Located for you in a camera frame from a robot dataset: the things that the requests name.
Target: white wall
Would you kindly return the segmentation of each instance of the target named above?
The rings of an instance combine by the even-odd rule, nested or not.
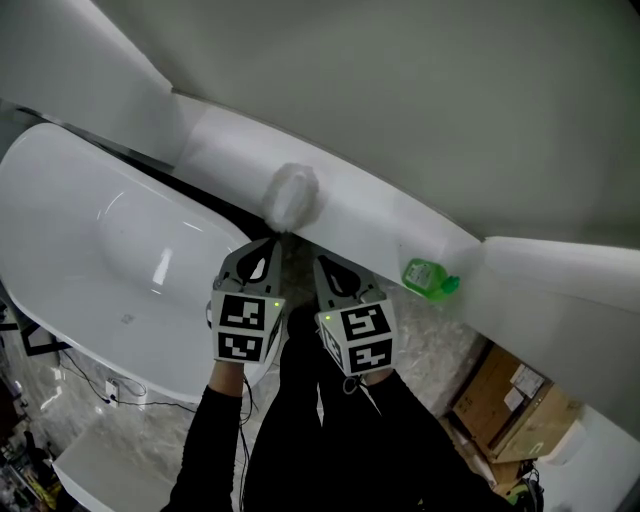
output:
[[[640,247],[628,0],[95,0],[182,91],[477,235]]]
[[[89,0],[0,0],[0,98],[174,164],[198,113]]]
[[[640,443],[585,408],[585,444],[565,466],[538,463],[545,510],[614,512],[640,476]]]

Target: bottle cap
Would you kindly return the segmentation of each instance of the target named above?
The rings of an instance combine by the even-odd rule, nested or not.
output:
[[[451,295],[460,286],[460,278],[458,276],[449,276],[442,283],[442,291],[447,295]]]

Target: leg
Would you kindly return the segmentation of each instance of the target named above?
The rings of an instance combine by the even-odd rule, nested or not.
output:
[[[294,338],[295,329],[289,332],[280,362],[280,390],[249,461],[247,512],[313,510],[316,500],[321,427],[315,366],[322,348],[312,340]]]
[[[407,466],[397,453],[398,439],[362,388],[343,389],[345,376],[323,351],[320,395],[325,410],[322,426],[327,478],[343,482],[333,510],[404,510]]]

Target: gray tile floor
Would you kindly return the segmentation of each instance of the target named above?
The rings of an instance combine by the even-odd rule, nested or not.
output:
[[[283,237],[284,261],[282,294],[287,299],[286,313],[313,298],[311,270],[312,246],[294,235]],[[397,369],[422,403],[435,415],[442,414],[462,384],[484,347],[484,341],[469,327],[445,315],[423,298],[401,286],[380,279],[381,288],[393,300],[400,330],[400,357]],[[193,414],[178,407],[105,405],[91,390],[80,372],[64,355],[26,357],[16,333],[3,333],[3,374],[22,388],[36,441],[52,442],[58,452],[69,446],[87,427],[102,429],[110,436],[114,449],[129,454],[132,464],[169,482],[180,470],[182,447]],[[102,392],[108,377],[119,377],[109,368],[75,351],[74,361]],[[262,420],[278,391],[279,355],[263,380],[253,390],[258,411],[244,427],[249,450],[253,448]],[[121,400],[137,402],[142,389],[127,381]],[[153,391],[146,401],[176,402]],[[192,404],[182,403],[190,408]],[[245,397],[243,411],[248,411]],[[322,404],[318,404],[322,417]],[[236,455],[234,506],[244,455],[240,441]]]

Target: electrical outlet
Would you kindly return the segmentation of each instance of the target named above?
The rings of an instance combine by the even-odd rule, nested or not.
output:
[[[117,400],[120,400],[120,386],[118,386],[118,383],[115,380],[107,379],[105,390],[107,393],[107,398],[111,400],[111,402],[109,402],[109,405],[117,409]]]

